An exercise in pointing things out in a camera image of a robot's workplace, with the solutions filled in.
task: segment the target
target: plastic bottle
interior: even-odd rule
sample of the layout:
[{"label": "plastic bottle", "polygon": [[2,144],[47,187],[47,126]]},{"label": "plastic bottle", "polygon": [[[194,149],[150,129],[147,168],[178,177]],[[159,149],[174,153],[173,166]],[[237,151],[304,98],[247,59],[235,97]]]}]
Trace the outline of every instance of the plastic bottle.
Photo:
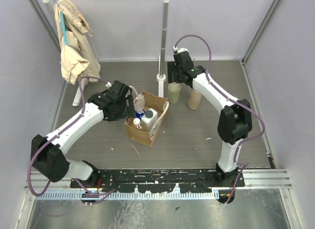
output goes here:
[{"label": "plastic bottle", "polygon": [[136,118],[141,119],[142,116],[143,116],[145,113],[146,113],[145,110],[143,110],[143,109],[141,109],[141,108],[138,108],[138,109],[136,110]]},{"label": "plastic bottle", "polygon": [[191,110],[196,110],[200,105],[201,97],[202,94],[200,92],[192,89],[188,99],[188,107]]},{"label": "plastic bottle", "polygon": [[141,121],[140,121],[139,118],[133,119],[131,127],[135,128],[135,129],[137,129],[139,131],[147,131],[145,125],[141,124]]},{"label": "plastic bottle", "polygon": [[181,84],[171,83],[167,86],[168,101],[169,103],[178,103],[181,94]]},{"label": "plastic bottle", "polygon": [[154,122],[156,122],[157,119],[158,119],[158,112],[156,112],[153,108],[150,108],[142,116],[141,121],[143,123],[143,127],[145,127],[148,131],[150,131],[153,127]]}]

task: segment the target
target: black bottle cap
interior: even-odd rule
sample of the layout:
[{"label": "black bottle cap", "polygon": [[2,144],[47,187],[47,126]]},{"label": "black bottle cap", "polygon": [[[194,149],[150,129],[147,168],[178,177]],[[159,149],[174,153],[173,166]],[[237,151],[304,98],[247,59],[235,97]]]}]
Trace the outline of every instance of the black bottle cap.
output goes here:
[{"label": "black bottle cap", "polygon": [[147,118],[151,118],[151,117],[153,117],[153,112],[151,110],[148,110],[148,111],[146,111],[145,115]]}]

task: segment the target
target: metal rod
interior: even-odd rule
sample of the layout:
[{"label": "metal rod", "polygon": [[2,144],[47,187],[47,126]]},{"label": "metal rod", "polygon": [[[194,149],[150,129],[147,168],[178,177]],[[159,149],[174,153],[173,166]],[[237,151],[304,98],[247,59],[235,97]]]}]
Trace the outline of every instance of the metal rod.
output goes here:
[{"label": "metal rod", "polygon": [[168,2],[165,2],[165,3],[163,3],[161,53],[160,53],[160,60],[159,60],[159,73],[158,73],[160,76],[164,75],[167,16],[168,16]]},{"label": "metal rod", "polygon": [[49,11],[49,14],[51,15],[51,17],[55,20],[55,12],[54,9],[52,7],[52,5],[50,3],[44,3],[47,10]]},{"label": "metal rod", "polygon": [[50,25],[49,21],[47,20],[46,15],[43,12],[42,8],[40,7],[38,1],[37,0],[29,0],[29,2],[31,4],[31,6],[33,7],[35,13],[37,14],[39,20],[43,24],[44,28],[46,29],[47,33],[51,37],[53,43],[55,44],[57,49],[60,50],[58,37],[55,34],[54,29]]},{"label": "metal rod", "polygon": [[[252,84],[252,79],[251,79],[248,67],[243,62],[241,62],[241,66],[243,68],[244,76],[245,76],[245,79],[246,79],[246,83],[247,83],[247,86],[248,86],[248,89],[249,89],[249,92],[250,92],[250,96],[252,98],[252,104],[253,104],[254,110],[255,110],[255,112],[257,112],[259,114],[259,116],[262,116],[261,113],[260,113],[260,110],[261,110],[260,109],[260,105],[259,105],[259,103],[258,103],[258,101],[256,99],[257,95],[255,94],[255,90],[254,90],[254,87],[253,87],[253,84]],[[268,131],[267,131],[267,133],[264,133],[262,135],[262,139],[263,139],[263,142],[265,143],[265,147],[266,147],[267,153],[269,152],[270,155],[273,155],[271,147],[270,147],[269,138],[268,138]]]},{"label": "metal rod", "polygon": [[282,2],[282,0],[273,0],[273,2],[271,3],[265,18],[263,19],[263,21],[262,21],[258,31],[256,32],[254,38],[252,39],[252,42],[251,42],[243,60],[242,60],[243,63],[246,63],[248,61],[248,58],[252,54],[252,51],[254,50],[259,39],[261,38],[262,34],[266,30],[267,26],[269,25],[269,22],[271,21],[272,17],[275,14],[275,11],[277,10],[277,8],[281,4],[281,2]]}]

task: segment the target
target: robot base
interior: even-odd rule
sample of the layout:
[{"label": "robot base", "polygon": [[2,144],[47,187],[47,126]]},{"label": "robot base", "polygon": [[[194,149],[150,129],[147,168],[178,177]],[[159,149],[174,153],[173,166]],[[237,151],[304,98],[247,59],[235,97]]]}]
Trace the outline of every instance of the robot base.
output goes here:
[{"label": "robot base", "polygon": [[220,184],[230,185],[231,183],[233,183],[237,174],[238,174],[238,167],[235,168],[231,172],[223,172],[221,168],[219,167],[219,164],[216,164],[215,177],[216,177],[217,182]]},{"label": "robot base", "polygon": [[[232,187],[232,177],[229,181],[219,182],[217,172],[213,169],[107,169],[94,170],[93,180],[81,181],[87,188],[96,188],[101,182],[101,191],[108,192],[116,189],[120,193],[133,193],[146,191],[155,193],[172,192],[175,186],[180,188],[182,194],[212,192],[212,187]],[[244,178],[237,182],[237,187],[245,186]],[[71,182],[71,188],[80,188]]]}]

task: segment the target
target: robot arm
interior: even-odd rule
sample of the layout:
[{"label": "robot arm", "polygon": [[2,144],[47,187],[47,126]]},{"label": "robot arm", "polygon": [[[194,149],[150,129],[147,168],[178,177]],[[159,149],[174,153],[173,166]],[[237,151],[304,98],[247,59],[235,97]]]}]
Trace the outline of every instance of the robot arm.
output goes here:
[{"label": "robot arm", "polygon": [[109,90],[96,93],[85,104],[84,113],[79,111],[69,121],[45,137],[37,135],[31,143],[31,158],[48,139],[58,136],[36,158],[33,167],[52,182],[64,177],[77,178],[94,185],[97,179],[95,167],[87,162],[65,158],[71,146],[96,123],[135,117],[131,88],[115,81]]},{"label": "robot arm", "polygon": [[[223,97],[218,90],[228,98],[238,100],[209,76],[210,82],[213,84],[211,85],[206,77],[205,68],[194,66],[187,49],[174,49],[174,62],[168,62],[167,71],[168,83],[189,85],[199,91],[220,113],[218,133],[223,143],[221,157],[216,166],[216,177],[219,182],[234,177],[238,172],[239,152],[236,155],[236,149],[252,130],[251,113]],[[239,102],[250,107],[250,103],[246,99]]]}]

